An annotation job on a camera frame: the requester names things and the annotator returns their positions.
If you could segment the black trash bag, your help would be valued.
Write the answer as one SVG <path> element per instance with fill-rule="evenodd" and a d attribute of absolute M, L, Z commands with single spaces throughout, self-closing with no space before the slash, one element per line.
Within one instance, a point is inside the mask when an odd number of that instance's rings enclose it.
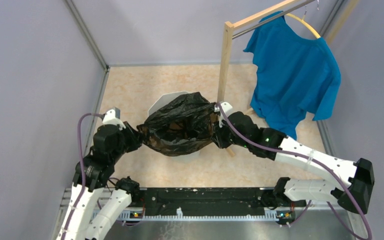
<path fill-rule="evenodd" d="M 214 102 L 200 92 L 178 91 L 161 95 L 136 129 L 145 146 L 167 157 L 179 157 L 213 143 L 217 120 Z"/>

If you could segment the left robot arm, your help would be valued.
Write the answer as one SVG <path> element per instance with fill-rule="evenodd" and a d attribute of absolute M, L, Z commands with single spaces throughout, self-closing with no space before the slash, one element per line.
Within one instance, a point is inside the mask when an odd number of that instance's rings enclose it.
<path fill-rule="evenodd" d="M 70 202 L 58 240 L 103 240 L 122 211 L 140 202 L 140 184 L 129 176 L 121 178 L 109 200 L 93 216 L 117 161 L 141 145 L 141 135 L 126 121 L 98 128 L 88 155 L 75 168 Z"/>

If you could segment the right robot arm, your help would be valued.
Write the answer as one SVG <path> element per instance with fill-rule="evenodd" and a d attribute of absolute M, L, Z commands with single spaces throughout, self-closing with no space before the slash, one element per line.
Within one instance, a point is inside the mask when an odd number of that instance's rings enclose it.
<path fill-rule="evenodd" d="M 273 191 L 279 206 L 290 202 L 316 200 L 336 202 L 355 214 L 367 214 L 375 185 L 373 164 L 337 158 L 305 146 L 290 136 L 268 127 L 258 127 L 244 113 L 215 110 L 217 145 L 246 148 L 258 158 L 289 164 L 318 176 L 319 180 L 282 177 Z"/>

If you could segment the blue t-shirt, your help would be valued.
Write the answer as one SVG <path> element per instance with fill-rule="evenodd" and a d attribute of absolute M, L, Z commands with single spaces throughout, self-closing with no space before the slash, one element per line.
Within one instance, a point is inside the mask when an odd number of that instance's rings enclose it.
<path fill-rule="evenodd" d="M 341 73 L 323 38 L 299 36 L 275 12 L 261 20 L 244 51 L 257 67 L 250 107 L 269 127 L 296 138 L 307 113 L 314 121 L 332 116 Z"/>

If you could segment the wooden clothes rack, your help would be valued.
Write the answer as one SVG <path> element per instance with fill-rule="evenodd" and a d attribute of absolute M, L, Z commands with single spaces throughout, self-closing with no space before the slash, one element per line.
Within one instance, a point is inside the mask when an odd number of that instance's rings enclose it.
<path fill-rule="evenodd" d="M 238 37 L 241 37 L 243 35 L 246 35 L 246 34 L 250 34 L 252 36 L 254 30 L 262 25 L 261 20 L 265 17 L 268 17 L 269 15 L 271 15 L 273 13 L 276 13 L 276 12 L 280 12 L 281 15 L 285 17 L 286 23 L 300 37 L 305 38 L 305 39 L 309 39 L 309 40 L 314 40 L 316 38 L 312 35 L 312 33 L 305 26 L 303 26 L 297 20 L 286 16 L 286 14 L 288 14 L 288 13 L 295 15 L 294 11 L 296 9 L 299 9 L 301 7 L 306 7 L 307 5 L 308 5 L 308 2 L 306 0 L 302 0 L 302 1 L 284 0 L 278 4 L 275 4 L 271 7 L 268 7 L 268 8 L 266 8 L 260 12 L 257 12 L 253 15 L 250 15 L 250 16 L 242 19 L 242 20 L 239 20 L 239 21 L 234 22 L 234 23 L 227 21 L 224 24 L 222 50 L 221 50 L 221 62 L 220 62 L 220 73 L 219 73 L 219 82 L 218 82 L 218 89 L 217 89 L 217 100 L 219 102 L 222 102 L 225 99 L 225 92 L 226 92 L 227 78 L 228 78 L 228 69 L 229 69 L 230 58 L 231 58 L 231 53 L 232 53 L 233 40 L 238 38 Z M 320 34 L 321 38 L 323 38 L 328 45 L 330 40 L 332 39 L 332 37 L 328 36 L 327 38 L 324 38 L 323 35 L 317 29 L 315 29 L 315 30 Z M 249 104 L 249 111 L 248 112 L 250 114 L 256 114 L 255 111 L 251 108 L 250 104 Z"/>

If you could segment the yellow clothes hanger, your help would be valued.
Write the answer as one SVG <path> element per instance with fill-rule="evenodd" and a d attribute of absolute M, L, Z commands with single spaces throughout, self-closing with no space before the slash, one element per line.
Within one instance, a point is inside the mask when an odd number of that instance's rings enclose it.
<path fill-rule="evenodd" d="M 321 35 L 310 25 L 308 24 L 303 18 L 299 18 L 297 16 L 295 16 L 294 14 L 291 14 L 291 13 L 287 13 L 286 16 L 300 22 L 304 27 L 306 27 L 311 33 L 312 35 L 316 38 L 316 39 L 320 39 L 321 38 Z"/>

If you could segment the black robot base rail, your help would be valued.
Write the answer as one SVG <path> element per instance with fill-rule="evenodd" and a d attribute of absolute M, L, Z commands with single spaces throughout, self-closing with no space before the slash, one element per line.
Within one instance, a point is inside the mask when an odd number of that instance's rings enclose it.
<path fill-rule="evenodd" d="M 305 200 L 275 196 L 271 187 L 149 187 L 120 215 L 129 224 L 141 221 L 294 221 Z"/>

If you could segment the aluminium corner frame post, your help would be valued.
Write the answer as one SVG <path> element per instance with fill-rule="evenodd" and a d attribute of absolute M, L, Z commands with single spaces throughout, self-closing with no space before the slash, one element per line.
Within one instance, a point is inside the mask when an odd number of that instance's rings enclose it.
<path fill-rule="evenodd" d="M 109 65 L 104 59 L 103 54 L 101 53 L 93 35 L 91 34 L 86 22 L 84 21 L 80 11 L 78 10 L 75 2 L 73 0 L 63 0 L 64 4 L 66 5 L 68 11 L 70 12 L 75 24 L 77 25 L 77 28 L 79 29 L 81 35 L 83 36 L 84 40 L 86 41 L 89 49 L 91 50 L 92 54 L 98 61 L 99 65 L 102 67 L 105 73 L 109 71 Z"/>

